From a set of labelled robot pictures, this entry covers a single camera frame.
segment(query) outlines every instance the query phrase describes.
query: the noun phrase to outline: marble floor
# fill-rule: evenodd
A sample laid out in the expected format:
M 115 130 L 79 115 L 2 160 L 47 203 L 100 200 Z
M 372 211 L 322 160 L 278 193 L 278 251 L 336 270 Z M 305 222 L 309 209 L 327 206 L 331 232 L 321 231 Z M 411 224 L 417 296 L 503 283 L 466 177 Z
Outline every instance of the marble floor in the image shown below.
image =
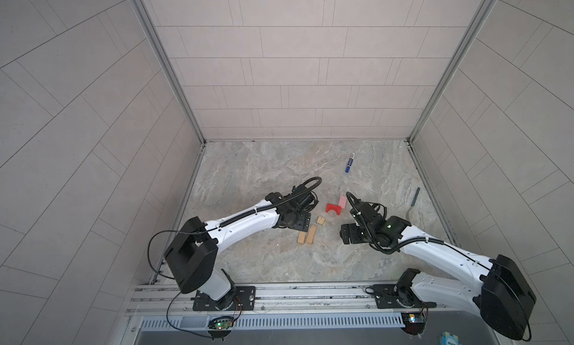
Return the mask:
M 352 152 L 355 159 L 345 173 Z M 208 143 L 182 224 L 194 216 L 206 221 L 239 212 L 270 192 L 286 195 L 292 186 L 313 176 L 323 182 L 315 189 L 319 204 L 311 220 L 326 218 L 313 244 L 299 245 L 297 231 L 268 229 L 227 248 L 218 255 L 216 267 L 225 269 L 237 283 L 396 280 L 406 268 L 446 276 L 404 253 L 385 255 L 367 244 L 343 244 L 339 230 L 341 224 L 352 223 L 349 205 L 340 216 L 325 213 L 327 203 L 337 204 L 341 194 L 351 191 L 358 198 L 386 205 L 389 216 L 404 217 L 416 188 L 421 187 L 410 214 L 412 223 L 448 240 L 407 143 L 401 140 Z

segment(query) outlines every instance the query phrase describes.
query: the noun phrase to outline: wall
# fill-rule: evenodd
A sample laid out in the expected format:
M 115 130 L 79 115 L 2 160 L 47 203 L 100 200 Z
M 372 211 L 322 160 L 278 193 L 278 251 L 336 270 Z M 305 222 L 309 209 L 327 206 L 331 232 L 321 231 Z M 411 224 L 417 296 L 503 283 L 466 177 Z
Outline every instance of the wall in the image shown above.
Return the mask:
M 144 0 L 210 140 L 404 138 L 480 0 Z
M 414 141 L 462 245 L 527 274 L 538 344 L 574 343 L 573 2 L 499 0 Z
M 127 0 L 0 0 L 0 105 L 0 343 L 103 344 L 199 142 Z

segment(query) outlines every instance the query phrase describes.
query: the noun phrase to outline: black handle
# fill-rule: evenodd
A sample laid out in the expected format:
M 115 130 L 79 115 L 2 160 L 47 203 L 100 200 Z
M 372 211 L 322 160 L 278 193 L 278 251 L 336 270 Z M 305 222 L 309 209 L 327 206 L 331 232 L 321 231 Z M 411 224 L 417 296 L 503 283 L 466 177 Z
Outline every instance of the black handle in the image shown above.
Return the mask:
M 417 192 L 414 194 L 413 202 L 410 204 L 411 207 L 414 207 L 414 202 L 417 201 L 417 197 L 419 196 L 420 190 L 421 190 L 421 187 L 418 187 Z

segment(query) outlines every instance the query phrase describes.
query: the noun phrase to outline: blue marker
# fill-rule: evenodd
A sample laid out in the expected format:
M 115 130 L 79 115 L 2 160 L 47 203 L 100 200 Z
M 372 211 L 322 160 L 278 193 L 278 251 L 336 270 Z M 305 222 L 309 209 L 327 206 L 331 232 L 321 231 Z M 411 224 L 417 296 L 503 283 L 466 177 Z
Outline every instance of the blue marker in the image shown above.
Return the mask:
M 349 158 L 349 162 L 347 163 L 347 168 L 345 169 L 346 173 L 349 173 L 349 169 L 351 169 L 351 164 L 353 164 L 353 158 L 355 157 L 355 153 L 351 154 L 351 158 Z

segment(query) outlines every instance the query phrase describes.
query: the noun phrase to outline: gray marble surface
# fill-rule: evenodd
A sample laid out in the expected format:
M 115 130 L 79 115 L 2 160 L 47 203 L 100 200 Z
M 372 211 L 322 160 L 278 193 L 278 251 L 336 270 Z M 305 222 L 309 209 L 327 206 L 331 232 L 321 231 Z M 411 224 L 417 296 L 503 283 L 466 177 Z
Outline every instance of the gray marble surface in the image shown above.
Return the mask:
M 351 153 L 349 173 L 345 166 Z M 345 245 L 341 224 L 352 223 L 349 205 L 337 216 L 325 213 L 350 191 L 358 198 L 387 206 L 389 216 L 403 218 L 417 187 L 421 191 L 411 222 L 436 238 L 448 240 L 404 141 L 274 141 L 207 144 L 182 224 L 199 216 L 218 219 L 254 205 L 271 192 L 283 195 L 307 178 L 320 176 L 315 189 L 318 226 L 313 244 L 299 245 L 298 232 L 268 229 L 237 242 L 218 255 L 217 268 L 237 283 L 287 281 L 396 280 L 406 268 L 435 276 L 439 269 L 404 253 L 385 255 L 367 244 Z

